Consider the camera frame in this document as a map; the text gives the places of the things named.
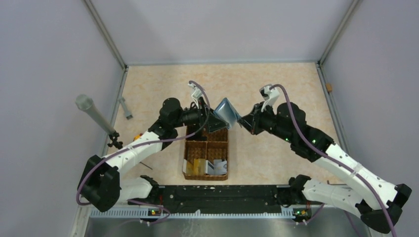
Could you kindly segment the blue leather card holder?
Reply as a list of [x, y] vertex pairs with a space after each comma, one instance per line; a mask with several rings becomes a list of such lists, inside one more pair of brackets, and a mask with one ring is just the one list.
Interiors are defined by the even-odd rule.
[[230, 130], [241, 118], [240, 114], [228, 100], [223, 98], [218, 106], [214, 109], [214, 114], [227, 123], [227, 129]]

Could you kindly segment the gold credit card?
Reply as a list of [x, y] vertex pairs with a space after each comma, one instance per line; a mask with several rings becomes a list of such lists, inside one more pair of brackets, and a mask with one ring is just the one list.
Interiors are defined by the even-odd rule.
[[193, 175], [203, 176], [206, 174], [206, 160], [204, 158], [194, 159], [193, 162]]

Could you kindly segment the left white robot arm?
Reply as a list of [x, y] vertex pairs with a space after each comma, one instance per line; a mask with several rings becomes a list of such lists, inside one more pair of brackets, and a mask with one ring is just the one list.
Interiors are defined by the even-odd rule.
[[110, 155], [94, 155], [88, 159], [77, 187], [77, 204], [92, 204], [104, 212], [121, 199], [121, 194], [128, 194], [128, 198], [141, 198], [146, 204], [155, 203], [158, 190], [149, 181], [142, 180], [140, 192], [131, 192], [122, 187], [121, 176], [174, 141], [195, 136], [203, 129], [208, 133], [216, 132], [228, 125], [203, 98], [198, 99], [194, 108], [182, 108], [176, 98], [166, 99], [158, 119], [140, 138]]

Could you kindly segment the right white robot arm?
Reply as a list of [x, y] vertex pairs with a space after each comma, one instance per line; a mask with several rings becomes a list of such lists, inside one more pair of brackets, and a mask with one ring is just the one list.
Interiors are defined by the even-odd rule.
[[283, 103], [273, 110], [258, 103], [238, 122], [252, 135], [268, 132], [283, 139], [296, 155], [323, 167], [348, 186], [334, 188], [299, 175], [296, 186], [290, 189], [293, 202], [309, 200], [333, 205], [357, 216], [377, 232], [394, 233], [411, 188], [387, 182], [354, 160], [332, 137], [309, 126], [305, 111], [296, 104]]

